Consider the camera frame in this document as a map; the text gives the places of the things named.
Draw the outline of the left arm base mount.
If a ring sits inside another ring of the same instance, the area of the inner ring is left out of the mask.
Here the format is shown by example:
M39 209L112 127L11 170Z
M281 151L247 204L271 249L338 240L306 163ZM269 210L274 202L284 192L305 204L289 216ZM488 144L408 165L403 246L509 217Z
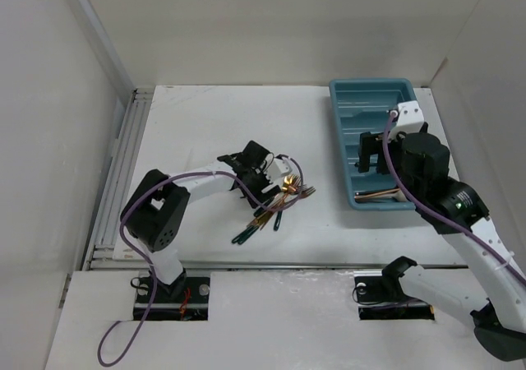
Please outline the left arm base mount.
M207 321L209 315L210 277L208 275L184 275L175 287L158 283L152 295L153 280L148 274L131 279L136 291L132 316L140 321L151 298L153 302L146 314L147 321Z

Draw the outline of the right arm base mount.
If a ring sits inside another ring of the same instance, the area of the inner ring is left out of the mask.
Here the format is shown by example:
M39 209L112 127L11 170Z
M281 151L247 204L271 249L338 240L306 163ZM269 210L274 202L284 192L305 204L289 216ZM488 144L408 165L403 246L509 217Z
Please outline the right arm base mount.
M399 257L381 270L356 271L353 275L353 301L360 321L434 321L431 305L405 294L400 278L417 263Z

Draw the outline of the gold fork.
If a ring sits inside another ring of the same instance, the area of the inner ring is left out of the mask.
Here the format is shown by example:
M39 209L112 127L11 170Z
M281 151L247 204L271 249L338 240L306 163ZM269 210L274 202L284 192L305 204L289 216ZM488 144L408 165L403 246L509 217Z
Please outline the gold fork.
M254 212L253 219L247 224L248 228L256 227L263 229L270 219L277 215L287 204L293 195L299 193L300 177L296 174L286 176L284 178L281 192L270 198L264 207L258 207Z

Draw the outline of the copper spoon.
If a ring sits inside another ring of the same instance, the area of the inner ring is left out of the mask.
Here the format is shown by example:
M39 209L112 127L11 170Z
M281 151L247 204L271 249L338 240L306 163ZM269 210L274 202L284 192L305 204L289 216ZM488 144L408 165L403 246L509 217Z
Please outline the copper spoon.
M399 193L398 188L392 188L388 190L375 191L375 192L356 192L354 195L355 201L366 201L369 199L386 199L396 197Z

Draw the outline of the copper fork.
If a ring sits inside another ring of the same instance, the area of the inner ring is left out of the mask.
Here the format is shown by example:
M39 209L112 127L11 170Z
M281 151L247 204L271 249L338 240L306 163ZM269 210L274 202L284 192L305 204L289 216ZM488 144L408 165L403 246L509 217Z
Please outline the copper fork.
M312 195L315 191L316 191L316 189L314 187L308 187L308 186L303 185L299 189L299 193L298 194L293 195L290 200L287 200L287 204L289 202L292 202L292 201L296 201L296 200L299 201L299 200L305 199L305 198L309 197L310 195Z

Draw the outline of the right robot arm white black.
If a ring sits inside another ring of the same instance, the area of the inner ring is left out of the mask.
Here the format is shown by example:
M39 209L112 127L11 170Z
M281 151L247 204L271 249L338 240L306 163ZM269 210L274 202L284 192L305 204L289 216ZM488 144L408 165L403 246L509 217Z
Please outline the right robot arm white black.
M426 132L402 132L392 141L365 132L358 147L359 171L369 170L372 155L378 157L378 172L392 174L417 213L464 259L484 293L453 286L415 260L398 257L378 275L356 277L358 303L380 315L420 300L473 328L493 357L523 359L525 274L500 240L480 196L449 176L449 149Z

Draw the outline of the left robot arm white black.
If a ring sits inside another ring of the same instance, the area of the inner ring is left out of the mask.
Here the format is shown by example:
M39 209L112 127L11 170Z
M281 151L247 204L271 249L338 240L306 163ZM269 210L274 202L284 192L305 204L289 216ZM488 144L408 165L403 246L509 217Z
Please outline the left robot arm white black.
M152 169L125 205L121 226L139 241L139 254L153 267L155 291L165 301L179 299L186 271L173 243L187 207L214 194L239 189L251 208L280 192L279 180L292 172L288 162L249 141L233 154L221 155L200 169L170 177Z

